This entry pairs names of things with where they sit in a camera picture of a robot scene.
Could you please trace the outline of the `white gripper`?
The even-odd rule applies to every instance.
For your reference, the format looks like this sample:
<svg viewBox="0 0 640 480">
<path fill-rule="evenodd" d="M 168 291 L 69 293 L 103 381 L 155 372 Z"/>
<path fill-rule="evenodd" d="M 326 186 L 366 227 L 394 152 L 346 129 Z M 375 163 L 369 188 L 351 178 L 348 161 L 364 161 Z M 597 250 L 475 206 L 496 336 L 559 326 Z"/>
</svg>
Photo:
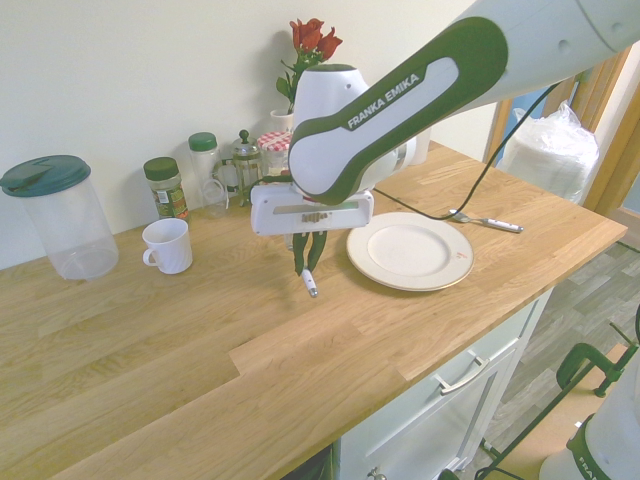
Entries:
<svg viewBox="0 0 640 480">
<path fill-rule="evenodd" d="M 305 268 L 307 233 L 313 232 L 307 256 L 307 269 L 313 271 L 326 245 L 326 231 L 366 226 L 374 209 L 373 195 L 367 190 L 338 205 L 325 205 L 305 198 L 289 183 L 254 187 L 251 203 L 251 226 L 256 234 L 294 234 L 292 250 L 294 270 L 298 276 L 302 275 Z"/>
</svg>

